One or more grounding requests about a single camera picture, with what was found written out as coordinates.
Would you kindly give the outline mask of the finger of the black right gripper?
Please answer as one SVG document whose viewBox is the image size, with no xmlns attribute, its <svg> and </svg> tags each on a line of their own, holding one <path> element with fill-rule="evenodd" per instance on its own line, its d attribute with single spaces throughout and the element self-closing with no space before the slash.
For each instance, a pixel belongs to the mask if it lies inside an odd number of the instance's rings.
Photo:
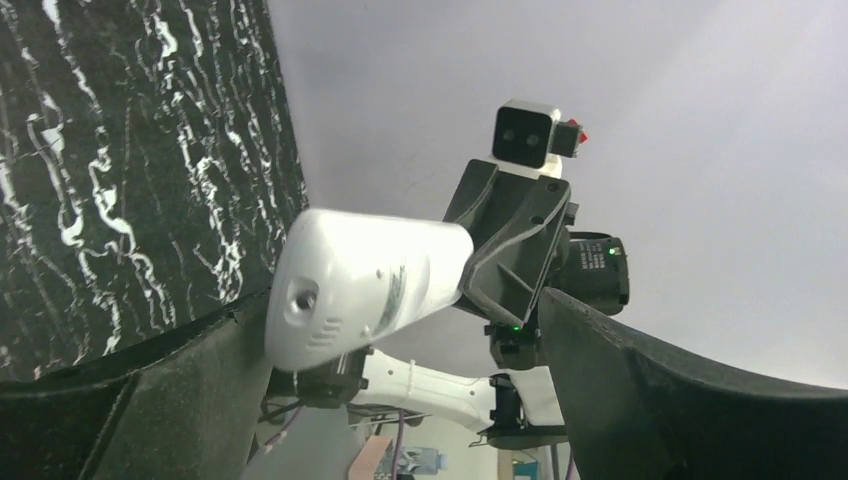
<svg viewBox="0 0 848 480">
<path fill-rule="evenodd" d="M 516 327 L 528 321 L 570 197 L 567 182 L 496 182 L 472 211 L 474 252 L 460 290 L 482 317 Z"/>
<path fill-rule="evenodd" d="M 457 184 L 443 221 L 474 229 L 491 197 L 499 167 L 479 159 L 470 160 Z"/>
</svg>

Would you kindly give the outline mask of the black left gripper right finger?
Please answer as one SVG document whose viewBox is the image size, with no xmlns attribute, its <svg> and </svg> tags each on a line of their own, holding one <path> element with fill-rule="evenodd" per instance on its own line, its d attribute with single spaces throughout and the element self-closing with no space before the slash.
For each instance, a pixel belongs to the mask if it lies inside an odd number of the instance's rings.
<svg viewBox="0 0 848 480">
<path fill-rule="evenodd" d="M 843 479 L 845 391 L 694 354 L 545 289 L 543 351 L 584 479 Z"/>
</svg>

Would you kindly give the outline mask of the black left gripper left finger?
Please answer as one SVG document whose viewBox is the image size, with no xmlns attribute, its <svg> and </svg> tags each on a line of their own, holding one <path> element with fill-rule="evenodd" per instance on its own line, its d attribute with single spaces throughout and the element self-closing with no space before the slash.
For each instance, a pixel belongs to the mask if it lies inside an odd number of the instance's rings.
<svg viewBox="0 0 848 480">
<path fill-rule="evenodd" d="M 5 479 L 236 479 L 271 373 L 268 293 L 118 353 L 1 386 Z"/>
</svg>

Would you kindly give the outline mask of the white air conditioner remote control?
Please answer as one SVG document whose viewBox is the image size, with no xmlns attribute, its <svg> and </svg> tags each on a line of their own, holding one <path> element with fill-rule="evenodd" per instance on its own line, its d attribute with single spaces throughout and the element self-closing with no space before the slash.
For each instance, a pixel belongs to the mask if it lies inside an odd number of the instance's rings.
<svg viewBox="0 0 848 480">
<path fill-rule="evenodd" d="M 308 370 L 452 306 L 473 250 L 453 223 L 305 210 L 274 272 L 267 358 Z"/>
</svg>

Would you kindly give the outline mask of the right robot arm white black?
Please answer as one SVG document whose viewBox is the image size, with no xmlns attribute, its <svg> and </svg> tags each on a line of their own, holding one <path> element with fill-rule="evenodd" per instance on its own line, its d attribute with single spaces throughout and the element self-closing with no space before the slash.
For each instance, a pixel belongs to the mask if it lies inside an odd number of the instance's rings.
<svg viewBox="0 0 848 480">
<path fill-rule="evenodd" d="M 607 315 L 628 304 L 622 241 L 577 232 L 563 159 L 470 161 L 440 221 L 309 208 L 274 273 L 265 351 L 273 395 L 457 423 L 502 450 L 566 440 L 537 307 L 554 288 Z M 462 377 L 375 347 L 445 309 L 485 321 L 497 372 Z"/>
</svg>

